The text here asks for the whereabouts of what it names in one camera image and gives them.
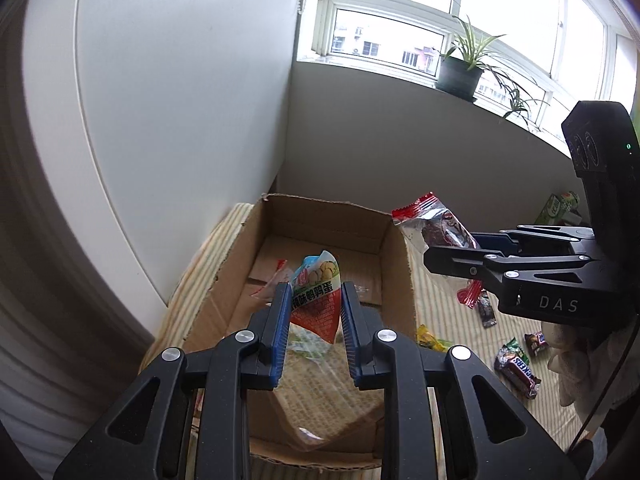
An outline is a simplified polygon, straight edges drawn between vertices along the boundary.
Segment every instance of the person's hand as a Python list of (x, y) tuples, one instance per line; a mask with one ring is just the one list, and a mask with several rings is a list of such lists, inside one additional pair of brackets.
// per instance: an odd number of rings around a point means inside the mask
[[(612, 333), (595, 349), (587, 349), (587, 342), (580, 339), (571, 326), (543, 322), (542, 332), (552, 347), (547, 367), (560, 375), (560, 405), (573, 404), (580, 420), (584, 422), (616, 367), (628, 343), (632, 326)], [(599, 427), (609, 409), (631, 397), (639, 386), (640, 336), (636, 338), (625, 363), (586, 429), (592, 431)]]

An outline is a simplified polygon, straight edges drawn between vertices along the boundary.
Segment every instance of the plastic wrapper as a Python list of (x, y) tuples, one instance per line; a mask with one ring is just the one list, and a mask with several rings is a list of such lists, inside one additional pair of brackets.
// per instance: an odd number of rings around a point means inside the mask
[(340, 270), (328, 251), (307, 256), (289, 280), (293, 289), (291, 322), (333, 343), (340, 321)]
[[(433, 193), (421, 196), (406, 207), (391, 213), (394, 224), (422, 254), (431, 245), (477, 248), (478, 244), (455, 215)], [(469, 308), (476, 306), (482, 282), (469, 280), (458, 291), (458, 301)]]
[(507, 377), (527, 399), (536, 398), (541, 381), (533, 374), (529, 359), (515, 338), (498, 350), (494, 368)]
[(480, 297), (476, 303), (476, 310), (480, 315), (483, 327), (489, 328), (497, 323), (495, 320), (494, 308), (491, 305), (491, 299), (489, 298), (489, 293), (486, 290), (483, 290), (480, 293)]
[(522, 359), (525, 362), (527, 366), (530, 365), (530, 361), (529, 361), (529, 358), (527, 357), (527, 354), (525, 354), (524, 350), (522, 349), (522, 346), (520, 346), (520, 343), (518, 343), (518, 340), (516, 338), (513, 338), (508, 343), (505, 343), (503, 347), (506, 348), (509, 352), (516, 354), (520, 359)]
[(536, 225), (562, 225), (565, 222), (562, 218), (565, 213), (575, 210), (580, 205), (580, 197), (573, 191), (562, 193), (562, 195), (552, 194), (546, 201), (545, 206), (536, 218)]
[(545, 335), (542, 331), (525, 334), (524, 343), (527, 345), (527, 350), (529, 350), (531, 357), (536, 357), (540, 352), (549, 348), (549, 343), (546, 342)]
[[(340, 272), (334, 257), (323, 251), (306, 257), (297, 270), (291, 267), (292, 262), (278, 260), (272, 278), (252, 296), (270, 303), (279, 282), (292, 286), (284, 370), (273, 393), (282, 407), (289, 445), (310, 451), (366, 425), (374, 431), (384, 416), (384, 394), (361, 392), (353, 385), (340, 327)], [(356, 286), (356, 291), (366, 289)]]
[(415, 335), (418, 341), (418, 345), (430, 350), (435, 350), (437, 352), (446, 352), (453, 346), (453, 343), (451, 341), (436, 338), (436, 336), (429, 332), (429, 329), (425, 325), (420, 325), (418, 327), (418, 330), (416, 330)]
[(257, 300), (263, 300), (265, 303), (271, 303), (271, 300), (275, 296), (276, 287), (279, 283), (288, 283), (293, 276), (293, 271), (287, 266), (286, 260), (278, 260), (276, 266), (276, 272), (271, 279), (258, 290), (256, 290), (251, 297)]
[(302, 451), (324, 446), (366, 425), (374, 430), (384, 417), (384, 393), (361, 392), (349, 375), (341, 327), (335, 343), (291, 325), (285, 365), (274, 390), (284, 426), (292, 432), (290, 445)]

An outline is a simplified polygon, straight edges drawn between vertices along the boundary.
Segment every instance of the striped mat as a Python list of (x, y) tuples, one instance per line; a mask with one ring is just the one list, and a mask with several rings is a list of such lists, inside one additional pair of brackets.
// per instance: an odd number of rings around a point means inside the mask
[[(184, 273), (168, 305), (167, 315), (160, 334), (147, 351), (141, 364), (146, 367), (163, 349), (182, 346), (191, 324), (198, 313), (234, 239), (251, 212), (251, 204), (237, 204), (211, 232), (190, 266)], [(489, 367), (493, 368), (495, 353), (512, 337), (521, 344), (523, 334), (536, 332), (540, 322), (502, 314), (495, 309), (497, 325), (484, 329), (478, 313), (456, 299), (460, 284), (455, 278), (430, 274), (423, 266), (419, 254), (408, 247), (415, 293), (416, 323), (424, 324), (437, 338), (468, 346)], [(495, 307), (497, 300), (492, 297)], [(558, 402), (558, 378), (546, 369), (546, 356), (532, 360), (534, 373), (542, 380), (538, 397), (524, 400), (525, 407), (533, 414), (561, 448), (566, 448), (578, 431), (580, 421), (573, 407), (562, 408)], [(445, 480), (443, 450), (433, 391), (429, 392), (433, 410), (438, 478)], [(274, 464), (260, 458), (252, 458), (252, 480), (379, 480), (380, 469), (356, 471), (322, 471)]]

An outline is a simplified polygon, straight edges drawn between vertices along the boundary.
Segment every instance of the windowsill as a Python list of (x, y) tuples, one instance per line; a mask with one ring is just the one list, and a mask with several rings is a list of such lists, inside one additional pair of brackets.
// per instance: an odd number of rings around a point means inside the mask
[[(428, 88), (436, 89), (436, 79), (429, 75), (423, 75), (415, 70), (404, 69), (402, 67), (392, 66), (384, 62), (379, 62), (374, 59), (354, 59), (348, 56), (307, 56), (299, 57), (299, 62), (328, 64), (333, 66), (343, 66), (347, 68), (354, 68), (356, 70), (364, 70), (365, 72), (373, 72), (380, 75), (386, 75), (389, 77), (395, 77), (411, 83), (426, 86)], [(481, 94), (476, 93), (476, 102), (474, 103), (479, 108), (483, 108), (488, 112), (497, 115), (502, 118), (505, 109), (501, 108), (497, 103), (487, 99)], [(535, 126), (532, 126), (530, 130), (523, 127), (524, 120), (519, 116), (512, 114), (510, 117), (504, 119), (509, 121), (519, 128), (523, 129), (527, 133), (530, 133), (541, 140), (544, 140), (547, 144), (553, 146), (556, 150), (564, 153), (567, 157), (570, 157), (569, 149), (567, 148), (564, 140), (558, 139), (553, 134), (546, 132), (545, 130), (538, 130)]]

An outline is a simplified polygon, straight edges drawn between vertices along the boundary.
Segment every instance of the metal screw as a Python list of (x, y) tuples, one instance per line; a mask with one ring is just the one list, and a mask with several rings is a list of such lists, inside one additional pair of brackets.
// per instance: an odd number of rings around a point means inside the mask
[(378, 339), (387, 343), (395, 341), (396, 337), (398, 337), (398, 334), (396, 334), (393, 330), (389, 330), (388, 328), (383, 328), (378, 332)]
[(241, 330), (236, 334), (236, 341), (239, 343), (248, 343), (254, 340), (254, 333), (251, 330)]
[(453, 355), (453, 357), (455, 357), (456, 359), (459, 359), (460, 361), (466, 361), (471, 357), (471, 350), (469, 350), (469, 348), (467, 348), (466, 346), (462, 346), (462, 345), (454, 346), (451, 349), (451, 355)]
[(178, 357), (180, 357), (180, 349), (174, 346), (162, 352), (162, 359), (165, 361), (175, 361)]

